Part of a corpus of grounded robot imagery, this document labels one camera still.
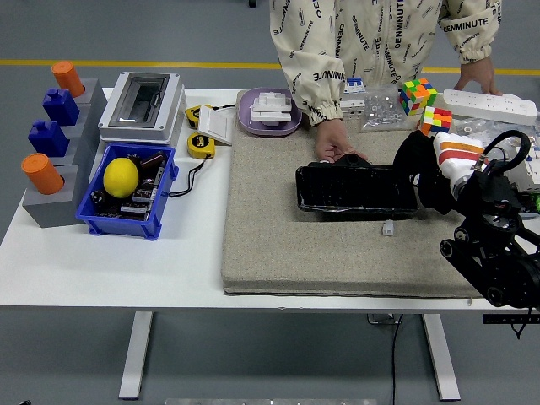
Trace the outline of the person's right hand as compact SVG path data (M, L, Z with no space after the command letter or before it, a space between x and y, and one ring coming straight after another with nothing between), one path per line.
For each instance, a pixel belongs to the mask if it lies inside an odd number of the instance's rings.
M349 142L347 128L340 119L324 121L316 126L315 153L319 160L330 163L335 163L345 154L356 154L362 159L368 159Z

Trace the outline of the person's left hand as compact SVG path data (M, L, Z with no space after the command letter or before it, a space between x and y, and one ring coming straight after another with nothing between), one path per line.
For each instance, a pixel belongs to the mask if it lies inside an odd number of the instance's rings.
M470 82L479 84L483 94L503 94L495 84L495 70L491 57L485 57L460 66L460 77L454 86L454 90L464 90Z

